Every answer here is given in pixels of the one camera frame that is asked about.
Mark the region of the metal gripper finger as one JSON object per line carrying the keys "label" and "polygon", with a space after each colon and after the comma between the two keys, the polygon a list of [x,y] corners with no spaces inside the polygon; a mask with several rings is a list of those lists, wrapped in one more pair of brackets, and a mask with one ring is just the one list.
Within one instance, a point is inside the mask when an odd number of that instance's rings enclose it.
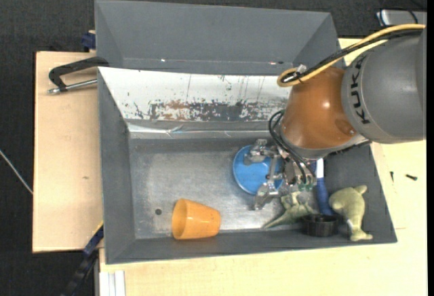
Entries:
{"label": "metal gripper finger", "polygon": [[262,210],[266,204],[279,197],[279,189],[285,183],[284,166],[280,162],[271,162],[265,179],[256,192],[254,210]]}
{"label": "metal gripper finger", "polygon": [[270,164],[280,158],[275,145],[270,145],[266,139],[257,139],[253,144],[245,147],[241,161],[246,166],[253,164]]}

